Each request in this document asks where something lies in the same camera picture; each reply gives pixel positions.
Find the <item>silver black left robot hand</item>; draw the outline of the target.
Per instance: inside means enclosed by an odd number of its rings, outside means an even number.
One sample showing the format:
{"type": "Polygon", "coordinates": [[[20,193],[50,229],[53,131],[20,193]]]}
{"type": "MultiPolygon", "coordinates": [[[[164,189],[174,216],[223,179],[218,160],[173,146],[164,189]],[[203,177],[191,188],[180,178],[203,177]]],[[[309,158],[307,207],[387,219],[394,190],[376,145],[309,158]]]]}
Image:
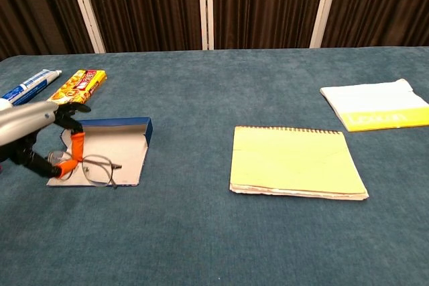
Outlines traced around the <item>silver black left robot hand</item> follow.
{"type": "Polygon", "coordinates": [[[76,111],[88,113],[90,107],[79,102],[58,105],[42,101],[1,111],[1,161],[10,159],[46,178],[60,178],[70,173],[82,160],[79,143],[75,145],[71,159],[54,165],[33,151],[33,145],[38,133],[52,123],[71,130],[74,137],[83,136],[81,123],[72,118],[76,111]]]}

